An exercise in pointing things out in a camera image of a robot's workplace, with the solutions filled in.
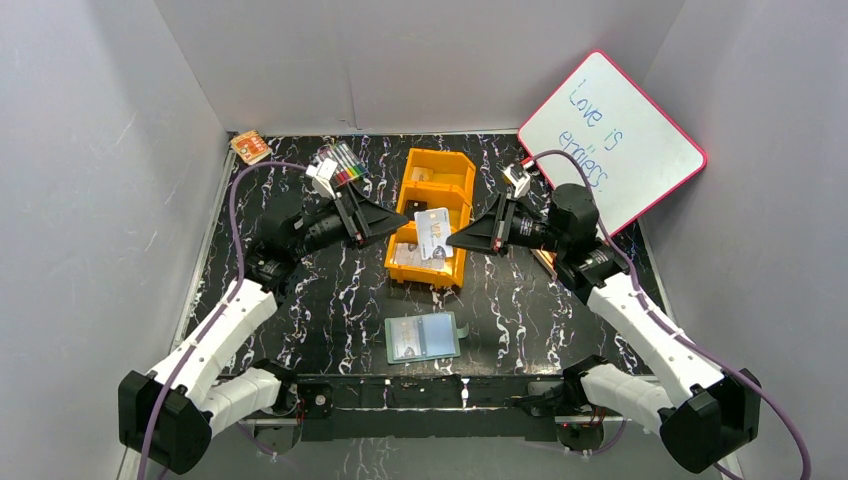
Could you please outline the white VIP credit card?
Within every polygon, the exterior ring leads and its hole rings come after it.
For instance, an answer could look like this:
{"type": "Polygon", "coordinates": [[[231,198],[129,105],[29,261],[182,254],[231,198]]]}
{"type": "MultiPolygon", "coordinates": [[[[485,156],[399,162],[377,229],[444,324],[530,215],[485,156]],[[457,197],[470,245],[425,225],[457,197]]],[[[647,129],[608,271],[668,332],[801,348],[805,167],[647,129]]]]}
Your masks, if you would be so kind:
{"type": "Polygon", "coordinates": [[[449,211],[445,207],[428,209],[414,214],[416,224],[417,244],[422,257],[452,258],[454,249],[446,243],[451,235],[451,224],[449,211]]]}

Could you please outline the mint green card holder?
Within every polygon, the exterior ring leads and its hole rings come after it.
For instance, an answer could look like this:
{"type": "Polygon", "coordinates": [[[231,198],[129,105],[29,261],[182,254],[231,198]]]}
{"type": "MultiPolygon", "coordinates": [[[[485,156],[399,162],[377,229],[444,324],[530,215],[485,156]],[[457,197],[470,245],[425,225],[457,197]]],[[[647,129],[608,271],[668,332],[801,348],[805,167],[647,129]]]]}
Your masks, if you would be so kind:
{"type": "Polygon", "coordinates": [[[390,317],[384,320],[387,345],[387,362],[390,365],[423,362],[428,360],[456,358],[460,355],[460,340],[467,337],[469,326],[459,326],[453,312],[436,312],[422,315],[390,317]],[[422,343],[424,354],[419,358],[396,359],[394,357],[391,328],[393,318],[419,317],[422,321],[422,343]]]}

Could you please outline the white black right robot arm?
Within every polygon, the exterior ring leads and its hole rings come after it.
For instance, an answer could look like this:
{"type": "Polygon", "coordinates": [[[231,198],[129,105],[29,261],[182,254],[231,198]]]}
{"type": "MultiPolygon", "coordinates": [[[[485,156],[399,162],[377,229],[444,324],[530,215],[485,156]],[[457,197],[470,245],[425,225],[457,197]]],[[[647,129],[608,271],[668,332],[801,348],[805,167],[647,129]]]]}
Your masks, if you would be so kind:
{"type": "Polygon", "coordinates": [[[566,368],[559,385],[513,405],[535,416],[611,409],[658,435],[691,473],[752,442],[759,433],[758,380],[747,370],[734,376],[686,346],[683,331],[644,294],[629,258],[599,238],[590,189],[556,187],[542,215],[522,200],[530,184],[525,169],[511,164],[503,174],[508,191],[448,244],[485,255],[503,256],[512,247],[553,252],[556,280],[624,336],[657,378],[643,381],[592,355],[566,368]]]}

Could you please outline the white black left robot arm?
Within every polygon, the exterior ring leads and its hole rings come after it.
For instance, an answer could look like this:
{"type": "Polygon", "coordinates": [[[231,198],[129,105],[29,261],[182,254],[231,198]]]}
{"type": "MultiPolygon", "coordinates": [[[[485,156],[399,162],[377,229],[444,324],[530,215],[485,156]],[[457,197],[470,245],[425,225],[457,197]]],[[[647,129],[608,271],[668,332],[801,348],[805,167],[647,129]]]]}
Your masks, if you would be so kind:
{"type": "Polygon", "coordinates": [[[288,416],[301,409],[296,374],[273,360],[259,360],[224,382],[218,378],[241,345],[277,312],[304,258],[333,245],[363,249],[408,224],[405,215],[371,201],[353,182],[337,183],[336,168],[332,160],[302,167],[321,198],[316,209],[264,212],[249,243],[240,240],[232,219],[235,279],[171,353],[120,382],[119,440],[140,455],[137,478],[146,478],[150,461],[164,473],[186,473],[217,434],[257,411],[288,416]]]}

